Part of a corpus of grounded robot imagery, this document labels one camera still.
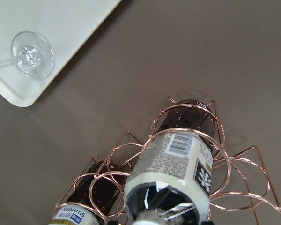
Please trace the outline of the copper wire bottle basket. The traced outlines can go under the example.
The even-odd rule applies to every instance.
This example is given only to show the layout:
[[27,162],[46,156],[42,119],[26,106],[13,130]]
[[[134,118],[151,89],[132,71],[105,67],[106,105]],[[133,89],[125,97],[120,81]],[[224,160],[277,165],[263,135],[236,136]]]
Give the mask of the copper wire bottle basket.
[[[125,177],[120,195],[107,217],[107,225],[131,225],[124,193],[127,178],[141,158],[146,146],[158,137],[158,129],[164,122],[168,111],[177,104],[178,102],[173,98],[167,97],[151,125],[147,140],[141,141],[131,131],[126,130],[105,159],[92,158],[89,160],[73,181],[72,185],[80,174],[84,174],[96,161],[119,165],[119,171],[105,172],[98,176],[101,178],[121,174]],[[208,107],[207,112],[215,121],[214,136],[208,136],[195,129],[191,130],[193,134],[210,141],[212,146],[211,192],[205,225],[265,225],[270,222],[281,225],[281,204],[277,199],[259,149],[251,146],[237,154],[228,153],[224,148],[225,133],[220,122],[217,104],[215,101],[210,101],[205,105]],[[66,194],[72,193],[72,185],[58,201],[55,210],[65,202]]]

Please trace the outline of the tea bottle white cap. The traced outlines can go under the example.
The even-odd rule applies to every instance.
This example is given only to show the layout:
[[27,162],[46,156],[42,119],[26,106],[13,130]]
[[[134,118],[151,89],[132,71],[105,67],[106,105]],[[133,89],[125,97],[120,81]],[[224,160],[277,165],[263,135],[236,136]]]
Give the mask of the tea bottle white cap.
[[124,193],[133,225],[203,225],[209,212],[212,146],[191,132],[214,136],[202,102],[178,102],[127,178]]

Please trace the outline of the cream serving tray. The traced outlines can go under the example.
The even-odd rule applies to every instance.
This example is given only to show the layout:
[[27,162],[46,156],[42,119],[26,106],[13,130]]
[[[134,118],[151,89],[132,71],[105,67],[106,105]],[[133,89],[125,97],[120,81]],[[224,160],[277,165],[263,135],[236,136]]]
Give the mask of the cream serving tray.
[[32,105],[94,31],[118,6],[117,0],[0,0],[0,60],[11,57],[21,31],[44,35],[54,54],[54,69],[42,79],[17,67],[0,69],[0,94],[18,107]]

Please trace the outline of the clear wine glass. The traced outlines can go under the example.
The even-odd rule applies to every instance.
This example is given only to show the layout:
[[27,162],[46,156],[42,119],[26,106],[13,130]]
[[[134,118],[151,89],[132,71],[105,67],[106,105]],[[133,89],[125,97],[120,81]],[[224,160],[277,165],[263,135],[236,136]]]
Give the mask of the clear wine glass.
[[18,33],[11,42],[11,57],[0,60],[0,69],[16,66],[33,79],[48,77],[54,68],[54,54],[50,42],[32,31]]

